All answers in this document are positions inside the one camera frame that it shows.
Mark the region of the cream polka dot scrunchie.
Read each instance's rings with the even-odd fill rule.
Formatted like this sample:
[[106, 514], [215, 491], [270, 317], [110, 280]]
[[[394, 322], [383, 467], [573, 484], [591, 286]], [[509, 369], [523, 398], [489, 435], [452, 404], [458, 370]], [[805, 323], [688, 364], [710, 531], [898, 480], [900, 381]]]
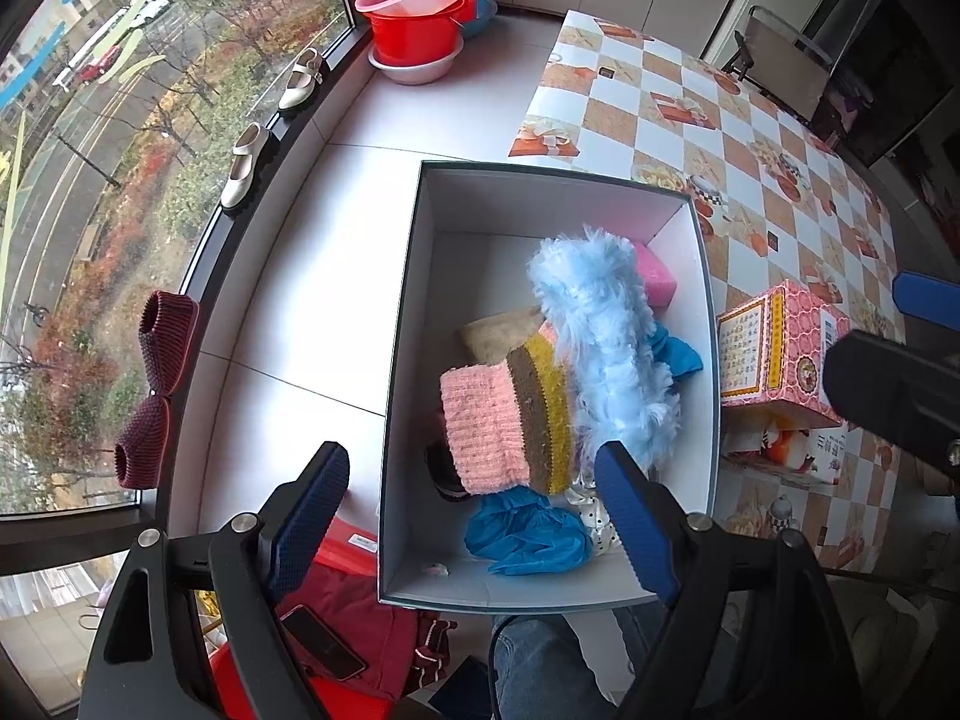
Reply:
[[596, 489], [571, 484], [565, 491], [565, 499], [566, 504], [578, 512], [596, 556], [622, 547], [617, 528]]

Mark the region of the light blue fluffy cloth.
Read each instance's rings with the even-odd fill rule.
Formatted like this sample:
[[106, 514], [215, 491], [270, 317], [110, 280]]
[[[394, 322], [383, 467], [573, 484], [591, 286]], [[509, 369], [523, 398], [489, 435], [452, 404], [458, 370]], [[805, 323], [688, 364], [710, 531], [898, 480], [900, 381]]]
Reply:
[[532, 293], [571, 377], [576, 478], [594, 483], [596, 455], [618, 442], [643, 470], [666, 461], [680, 429], [674, 376], [652, 351], [658, 330], [635, 246], [603, 229], [545, 239], [527, 264]]

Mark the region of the pink striped knit hat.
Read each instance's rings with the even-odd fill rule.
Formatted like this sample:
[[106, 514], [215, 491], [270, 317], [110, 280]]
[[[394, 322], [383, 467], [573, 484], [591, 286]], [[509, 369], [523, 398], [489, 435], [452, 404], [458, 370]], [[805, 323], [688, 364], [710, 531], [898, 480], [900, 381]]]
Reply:
[[472, 496], [526, 486], [544, 496], [573, 481], [571, 387], [550, 323], [498, 364], [449, 369], [439, 395], [460, 481]]

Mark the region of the beige knit hat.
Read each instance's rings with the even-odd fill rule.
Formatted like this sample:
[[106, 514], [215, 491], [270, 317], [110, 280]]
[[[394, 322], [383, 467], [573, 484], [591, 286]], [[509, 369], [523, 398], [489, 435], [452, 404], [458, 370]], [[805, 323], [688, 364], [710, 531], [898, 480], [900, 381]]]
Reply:
[[462, 325], [457, 338], [472, 362], [498, 364], [539, 332], [542, 323], [544, 314], [537, 307], [524, 307]]

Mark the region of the pink sponge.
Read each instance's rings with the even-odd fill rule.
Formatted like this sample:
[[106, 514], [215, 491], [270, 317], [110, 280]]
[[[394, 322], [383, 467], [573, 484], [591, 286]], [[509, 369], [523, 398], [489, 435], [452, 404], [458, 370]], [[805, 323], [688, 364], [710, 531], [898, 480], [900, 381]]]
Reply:
[[640, 273], [647, 304], [652, 309], [667, 309], [677, 291], [677, 280], [658, 255], [649, 247], [635, 242], [636, 271]]

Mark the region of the leopard print scrunchie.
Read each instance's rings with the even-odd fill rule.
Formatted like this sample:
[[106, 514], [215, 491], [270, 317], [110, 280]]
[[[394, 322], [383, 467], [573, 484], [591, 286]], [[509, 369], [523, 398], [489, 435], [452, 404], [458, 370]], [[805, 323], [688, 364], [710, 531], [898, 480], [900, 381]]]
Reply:
[[431, 483], [438, 494], [448, 502], [464, 502], [472, 495], [464, 488], [459, 473], [455, 469], [451, 450], [442, 440], [433, 442], [425, 449], [425, 463]]

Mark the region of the white printed snack bag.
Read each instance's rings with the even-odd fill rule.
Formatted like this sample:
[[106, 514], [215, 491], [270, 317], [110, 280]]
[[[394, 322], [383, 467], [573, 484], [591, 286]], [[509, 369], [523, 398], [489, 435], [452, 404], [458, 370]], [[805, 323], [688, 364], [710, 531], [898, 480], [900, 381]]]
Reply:
[[722, 456], [797, 486], [835, 486], [843, 472], [846, 429], [786, 429], [776, 422], [759, 431], [729, 433]]

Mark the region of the red patterned tissue box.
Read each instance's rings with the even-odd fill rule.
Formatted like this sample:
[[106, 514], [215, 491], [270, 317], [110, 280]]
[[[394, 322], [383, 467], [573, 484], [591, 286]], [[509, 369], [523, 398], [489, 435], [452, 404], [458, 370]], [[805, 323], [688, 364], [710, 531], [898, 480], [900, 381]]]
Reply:
[[828, 349], [850, 321], [793, 281], [766, 289], [718, 317], [721, 406], [800, 429], [841, 424], [825, 388]]

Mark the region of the black smartphone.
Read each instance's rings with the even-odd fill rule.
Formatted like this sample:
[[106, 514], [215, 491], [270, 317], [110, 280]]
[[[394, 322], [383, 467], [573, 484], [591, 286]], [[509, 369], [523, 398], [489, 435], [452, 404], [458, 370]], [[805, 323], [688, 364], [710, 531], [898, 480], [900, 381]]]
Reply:
[[291, 608], [280, 622], [314, 671], [348, 681], [368, 669], [368, 663], [308, 606]]

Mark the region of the checkered printed tablecloth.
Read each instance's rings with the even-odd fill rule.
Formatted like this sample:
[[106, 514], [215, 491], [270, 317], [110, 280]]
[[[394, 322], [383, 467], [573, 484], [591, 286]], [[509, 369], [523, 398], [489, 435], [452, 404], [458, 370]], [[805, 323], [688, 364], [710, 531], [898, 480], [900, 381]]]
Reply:
[[[511, 153], [690, 192], [716, 312], [791, 280], [853, 327], [905, 336], [890, 215], [872, 188], [794, 115], [657, 37], [568, 11]], [[838, 483], [798, 488], [726, 463], [716, 512], [755, 533], [789, 504], [823, 566], [892, 572], [900, 450], [854, 426], [815, 437], [838, 455]]]

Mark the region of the dark red knit slipper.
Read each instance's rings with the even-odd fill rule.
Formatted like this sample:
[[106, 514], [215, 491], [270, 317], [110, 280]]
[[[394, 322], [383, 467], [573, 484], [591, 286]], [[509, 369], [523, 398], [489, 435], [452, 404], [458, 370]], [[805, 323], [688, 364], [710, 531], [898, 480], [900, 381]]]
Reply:
[[149, 294], [139, 323], [139, 343], [153, 394], [169, 397], [178, 388], [199, 314], [200, 305], [185, 294]]
[[169, 401], [148, 395], [114, 445], [117, 481], [125, 489], [153, 489], [169, 439]]

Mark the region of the white open storage box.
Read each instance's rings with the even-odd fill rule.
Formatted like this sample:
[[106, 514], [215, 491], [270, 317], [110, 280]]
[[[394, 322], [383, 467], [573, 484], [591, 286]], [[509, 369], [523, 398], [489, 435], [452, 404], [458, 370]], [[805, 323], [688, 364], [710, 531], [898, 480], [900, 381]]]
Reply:
[[395, 335], [382, 600], [480, 614], [643, 603], [601, 501], [616, 440], [680, 507], [715, 502], [718, 335], [697, 209], [654, 185], [428, 161]]

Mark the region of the cream shoe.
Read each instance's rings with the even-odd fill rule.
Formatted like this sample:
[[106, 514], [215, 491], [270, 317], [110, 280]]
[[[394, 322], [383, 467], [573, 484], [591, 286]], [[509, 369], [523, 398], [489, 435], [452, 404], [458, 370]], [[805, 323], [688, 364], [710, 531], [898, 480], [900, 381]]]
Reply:
[[322, 82], [322, 76], [324, 76], [322, 54], [313, 46], [302, 49], [291, 67], [285, 89], [281, 93], [278, 110], [286, 114], [290, 110], [301, 107], [311, 98], [316, 86]]
[[254, 182], [257, 160], [267, 145], [270, 132], [259, 122], [251, 122], [238, 135], [231, 146], [231, 163], [228, 177], [220, 195], [220, 206], [224, 210], [235, 208], [244, 200]]

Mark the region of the white basin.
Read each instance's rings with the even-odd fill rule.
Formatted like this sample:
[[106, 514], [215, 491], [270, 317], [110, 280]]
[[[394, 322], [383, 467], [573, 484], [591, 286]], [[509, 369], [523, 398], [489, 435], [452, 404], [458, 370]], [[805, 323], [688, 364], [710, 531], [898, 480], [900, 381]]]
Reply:
[[444, 55], [441, 59], [420, 65], [386, 64], [386, 62], [379, 57], [379, 54], [377, 54], [377, 50], [374, 47], [370, 47], [370, 50], [368, 50], [368, 62], [370, 62], [371, 67], [377, 71], [381, 71], [387, 80], [391, 80], [391, 82], [397, 83], [398, 85], [429, 85], [430, 83], [438, 82], [439, 78], [448, 75], [449, 70], [451, 70], [454, 65], [455, 59], [457, 59], [460, 52], [462, 52], [465, 43], [466, 41], [464, 41], [462, 37], [457, 37], [457, 39], [455, 39], [454, 49], [452, 49], [448, 55]]

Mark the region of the red plastic bucket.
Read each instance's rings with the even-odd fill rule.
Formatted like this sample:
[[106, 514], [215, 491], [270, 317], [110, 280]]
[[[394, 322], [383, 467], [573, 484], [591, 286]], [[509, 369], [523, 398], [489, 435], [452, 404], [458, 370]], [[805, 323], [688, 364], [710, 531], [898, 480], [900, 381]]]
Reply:
[[405, 0], [391, 13], [368, 11], [377, 60], [413, 67], [454, 52], [460, 27], [477, 15], [477, 0]]

